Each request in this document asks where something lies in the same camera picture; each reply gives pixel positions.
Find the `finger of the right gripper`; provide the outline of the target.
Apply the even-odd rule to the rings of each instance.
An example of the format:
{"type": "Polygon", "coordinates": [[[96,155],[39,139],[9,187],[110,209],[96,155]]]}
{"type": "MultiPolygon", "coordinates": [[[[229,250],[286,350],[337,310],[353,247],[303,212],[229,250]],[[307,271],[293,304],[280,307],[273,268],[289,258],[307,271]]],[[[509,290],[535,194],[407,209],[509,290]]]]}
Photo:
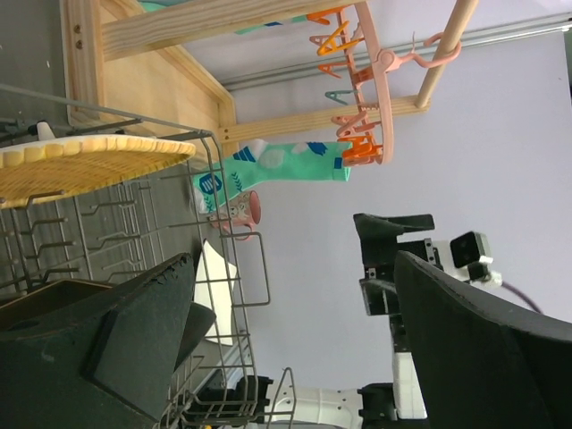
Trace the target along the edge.
{"type": "Polygon", "coordinates": [[[407,251],[428,261],[423,240],[398,242],[398,237],[413,232],[432,231],[434,220],[431,214],[383,217],[359,213],[353,221],[360,240],[364,266],[393,265],[399,251],[407,251]]]}

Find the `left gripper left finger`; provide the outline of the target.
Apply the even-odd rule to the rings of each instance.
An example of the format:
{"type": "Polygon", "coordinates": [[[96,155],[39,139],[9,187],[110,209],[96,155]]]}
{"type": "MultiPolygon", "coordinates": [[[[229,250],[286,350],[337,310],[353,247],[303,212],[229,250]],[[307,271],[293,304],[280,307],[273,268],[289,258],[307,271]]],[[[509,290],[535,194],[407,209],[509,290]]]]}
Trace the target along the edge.
{"type": "Polygon", "coordinates": [[[151,428],[174,372],[214,320],[180,253],[86,299],[1,331],[4,428],[151,428]]]}

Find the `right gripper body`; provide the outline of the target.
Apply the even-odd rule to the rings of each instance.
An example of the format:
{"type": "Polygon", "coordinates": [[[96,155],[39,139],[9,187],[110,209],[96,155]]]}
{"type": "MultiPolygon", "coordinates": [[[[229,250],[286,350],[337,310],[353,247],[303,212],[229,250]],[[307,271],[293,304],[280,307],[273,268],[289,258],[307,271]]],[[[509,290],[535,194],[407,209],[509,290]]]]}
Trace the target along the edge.
{"type": "Polygon", "coordinates": [[[428,264],[443,269],[451,255],[448,240],[399,241],[395,237],[360,240],[364,277],[359,281],[369,316],[389,318],[392,347],[395,352],[411,351],[409,325],[403,321],[395,287],[395,260],[400,252],[411,253],[428,264]]]}

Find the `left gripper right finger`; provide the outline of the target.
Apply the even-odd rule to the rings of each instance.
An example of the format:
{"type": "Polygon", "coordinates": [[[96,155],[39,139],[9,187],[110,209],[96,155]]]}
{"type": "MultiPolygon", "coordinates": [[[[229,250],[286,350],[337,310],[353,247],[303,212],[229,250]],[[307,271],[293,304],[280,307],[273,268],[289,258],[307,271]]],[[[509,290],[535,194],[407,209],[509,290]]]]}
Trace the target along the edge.
{"type": "Polygon", "coordinates": [[[432,428],[569,428],[571,324],[408,252],[394,270],[432,428]]]}

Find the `yellow woven-pattern plate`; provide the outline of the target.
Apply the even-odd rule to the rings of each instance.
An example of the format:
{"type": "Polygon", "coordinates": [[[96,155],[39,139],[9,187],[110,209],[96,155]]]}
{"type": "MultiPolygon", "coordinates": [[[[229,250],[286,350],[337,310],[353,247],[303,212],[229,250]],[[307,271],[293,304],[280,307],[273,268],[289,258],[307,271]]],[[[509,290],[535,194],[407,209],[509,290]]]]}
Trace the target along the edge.
{"type": "Polygon", "coordinates": [[[1,207],[75,197],[185,163],[196,153],[189,142],[129,134],[57,138],[42,122],[38,140],[1,149],[1,207]]]}

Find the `black floral square plate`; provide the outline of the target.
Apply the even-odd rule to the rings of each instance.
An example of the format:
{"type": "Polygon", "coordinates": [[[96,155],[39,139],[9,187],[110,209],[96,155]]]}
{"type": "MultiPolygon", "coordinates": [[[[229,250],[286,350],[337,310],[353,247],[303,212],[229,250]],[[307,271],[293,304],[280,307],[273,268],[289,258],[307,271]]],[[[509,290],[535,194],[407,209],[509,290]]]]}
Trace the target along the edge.
{"type": "Polygon", "coordinates": [[[16,325],[36,319],[86,299],[112,285],[85,280],[61,279],[49,283],[25,296],[1,305],[1,331],[8,331],[16,325]]]}

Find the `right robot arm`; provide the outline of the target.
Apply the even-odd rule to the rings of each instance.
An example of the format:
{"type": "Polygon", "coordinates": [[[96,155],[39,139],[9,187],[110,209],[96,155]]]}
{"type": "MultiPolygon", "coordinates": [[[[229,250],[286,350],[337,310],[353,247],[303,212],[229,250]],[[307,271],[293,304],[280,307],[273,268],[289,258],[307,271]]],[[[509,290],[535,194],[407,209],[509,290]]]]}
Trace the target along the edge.
{"type": "Polygon", "coordinates": [[[431,231],[429,214],[383,217],[354,214],[364,276],[359,282],[366,314],[389,320],[392,380],[361,388],[333,390],[295,384],[290,369],[279,380],[245,374],[233,385],[206,382],[182,409],[181,427],[238,428],[254,424],[291,427],[295,423],[336,428],[426,428],[428,417],[417,380],[394,285],[399,251],[439,266],[444,256],[431,239],[401,241],[406,233],[431,231]]]}

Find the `teal patterned sock front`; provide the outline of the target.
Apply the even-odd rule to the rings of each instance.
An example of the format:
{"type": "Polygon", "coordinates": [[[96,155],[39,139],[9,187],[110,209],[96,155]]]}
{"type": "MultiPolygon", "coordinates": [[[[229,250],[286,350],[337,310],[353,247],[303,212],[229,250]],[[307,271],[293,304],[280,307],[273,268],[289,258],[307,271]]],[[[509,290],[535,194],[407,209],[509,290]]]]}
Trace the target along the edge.
{"type": "Polygon", "coordinates": [[[252,139],[234,154],[193,176],[192,201],[202,214],[267,181],[347,181],[343,152],[349,142],[309,141],[270,144],[252,139]]]}

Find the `pink round clothes hanger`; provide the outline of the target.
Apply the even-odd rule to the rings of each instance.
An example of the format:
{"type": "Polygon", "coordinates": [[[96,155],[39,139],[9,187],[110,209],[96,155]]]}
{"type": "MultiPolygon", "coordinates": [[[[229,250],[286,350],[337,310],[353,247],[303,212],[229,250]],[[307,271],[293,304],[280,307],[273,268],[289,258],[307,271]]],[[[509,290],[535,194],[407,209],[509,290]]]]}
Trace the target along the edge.
{"type": "Polygon", "coordinates": [[[309,40],[317,45],[316,53],[321,57],[341,55],[333,63],[322,63],[319,70],[334,78],[340,67],[348,70],[351,89],[355,98],[355,113],[348,108],[333,116],[332,123],[338,126],[336,136],[339,142],[349,144],[342,154],[347,167],[371,163],[387,164],[394,152],[394,126],[388,75],[405,63],[414,62],[427,69],[422,88],[415,104],[427,105],[442,68],[458,57],[461,51],[460,39],[473,13],[476,1],[457,1],[450,15],[445,31],[428,38],[423,46],[438,43],[432,60],[424,59],[415,48],[404,55],[382,46],[375,27],[370,7],[365,2],[354,3],[357,19],[351,23],[345,8],[341,5],[305,16],[322,26],[337,23],[329,35],[312,36],[309,40]]]}

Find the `white square plate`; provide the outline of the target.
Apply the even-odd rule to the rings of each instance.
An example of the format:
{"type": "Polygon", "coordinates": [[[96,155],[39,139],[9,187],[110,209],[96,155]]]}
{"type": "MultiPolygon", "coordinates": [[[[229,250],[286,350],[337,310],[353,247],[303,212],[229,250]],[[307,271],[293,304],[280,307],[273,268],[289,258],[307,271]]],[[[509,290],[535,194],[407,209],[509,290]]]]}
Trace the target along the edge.
{"type": "Polygon", "coordinates": [[[236,278],[237,267],[208,240],[203,240],[193,300],[214,311],[215,322],[207,331],[206,339],[222,346],[233,344],[232,295],[236,278]]]}

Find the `pink ceramic mug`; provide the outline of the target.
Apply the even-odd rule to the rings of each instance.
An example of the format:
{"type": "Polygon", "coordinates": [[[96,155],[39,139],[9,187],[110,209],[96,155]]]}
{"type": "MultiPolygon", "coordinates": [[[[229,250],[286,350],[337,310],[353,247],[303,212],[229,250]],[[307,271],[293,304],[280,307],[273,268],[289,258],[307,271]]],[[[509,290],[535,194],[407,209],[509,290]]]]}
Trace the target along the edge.
{"type": "Polygon", "coordinates": [[[206,219],[213,228],[222,230],[225,238],[244,241],[253,236],[261,215],[259,196],[254,190],[249,190],[241,192],[206,219]]]}

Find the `wooden tray frame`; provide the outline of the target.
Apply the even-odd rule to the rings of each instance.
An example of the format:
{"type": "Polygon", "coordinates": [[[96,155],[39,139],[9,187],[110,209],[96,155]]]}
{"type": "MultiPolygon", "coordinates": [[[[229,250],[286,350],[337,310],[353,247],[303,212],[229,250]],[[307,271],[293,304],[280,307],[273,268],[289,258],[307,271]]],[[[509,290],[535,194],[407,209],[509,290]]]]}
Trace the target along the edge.
{"type": "MultiPolygon", "coordinates": [[[[136,1],[63,1],[66,93],[72,124],[113,122],[129,112],[163,116],[180,128],[213,130],[226,152],[246,139],[320,130],[352,105],[239,124],[223,85],[185,48],[189,41],[285,21],[339,5],[351,23],[364,1],[191,1],[148,13],[136,1]]],[[[415,101],[427,69],[405,63],[388,75],[393,119],[426,110],[415,101]]]]}

